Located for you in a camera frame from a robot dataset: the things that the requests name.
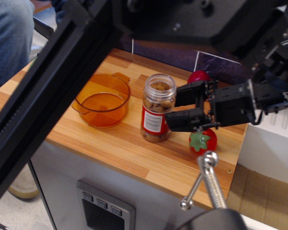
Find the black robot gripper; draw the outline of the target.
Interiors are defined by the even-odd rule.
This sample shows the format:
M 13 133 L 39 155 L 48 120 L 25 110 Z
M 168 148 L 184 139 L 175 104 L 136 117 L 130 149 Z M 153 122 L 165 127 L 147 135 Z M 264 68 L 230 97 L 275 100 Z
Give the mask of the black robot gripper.
M 225 88 L 217 88 L 216 81 L 193 81 L 178 87 L 176 93 L 176 107 L 194 104 L 196 108 L 166 113 L 165 120 L 171 131 L 194 132 L 202 126 L 219 128 L 256 121 L 251 80 Z M 207 95 L 210 117 L 201 109 Z

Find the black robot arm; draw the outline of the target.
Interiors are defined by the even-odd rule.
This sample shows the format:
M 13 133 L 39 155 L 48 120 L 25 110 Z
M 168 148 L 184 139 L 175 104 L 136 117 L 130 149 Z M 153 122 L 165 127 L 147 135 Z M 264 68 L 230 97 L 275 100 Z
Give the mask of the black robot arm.
M 287 0 L 70 0 L 65 17 L 0 111 L 0 199 L 123 34 L 137 40 L 229 52 L 251 68 L 243 95 L 204 84 L 178 90 L 177 105 L 210 96 L 212 112 L 166 115 L 172 131 L 251 122 L 288 108 Z

